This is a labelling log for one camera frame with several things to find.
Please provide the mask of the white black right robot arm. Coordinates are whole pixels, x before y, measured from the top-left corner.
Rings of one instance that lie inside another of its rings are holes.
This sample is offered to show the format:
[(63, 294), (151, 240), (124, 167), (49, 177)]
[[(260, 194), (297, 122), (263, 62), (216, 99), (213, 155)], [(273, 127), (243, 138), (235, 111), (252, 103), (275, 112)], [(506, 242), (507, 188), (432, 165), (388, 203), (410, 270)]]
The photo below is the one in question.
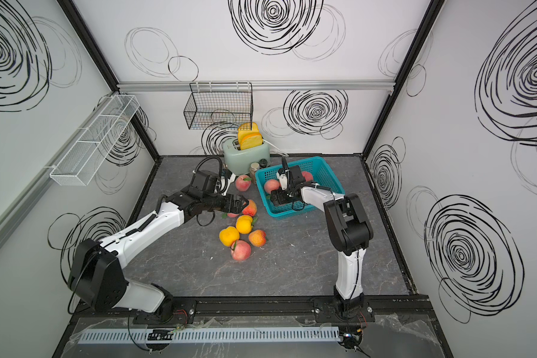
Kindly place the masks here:
[(274, 204), (300, 201), (324, 213), (331, 244), (338, 251), (338, 277), (334, 286), (337, 314), (346, 318), (351, 311), (363, 307), (363, 259), (374, 231), (358, 195), (340, 194), (309, 182), (293, 189), (276, 189), (270, 193), (270, 200)]

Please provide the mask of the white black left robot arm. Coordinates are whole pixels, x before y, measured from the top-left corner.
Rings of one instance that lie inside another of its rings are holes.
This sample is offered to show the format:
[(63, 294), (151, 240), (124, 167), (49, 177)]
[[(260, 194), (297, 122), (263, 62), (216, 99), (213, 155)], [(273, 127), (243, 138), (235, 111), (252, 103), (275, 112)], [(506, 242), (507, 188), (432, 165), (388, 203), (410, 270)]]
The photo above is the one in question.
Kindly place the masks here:
[(114, 308), (168, 316), (171, 294), (156, 284), (126, 279), (123, 269), (168, 232), (204, 211), (241, 213), (249, 205), (242, 195), (177, 192), (162, 197), (157, 209), (133, 225), (100, 240), (86, 239), (75, 251), (67, 279), (71, 292), (96, 312)]

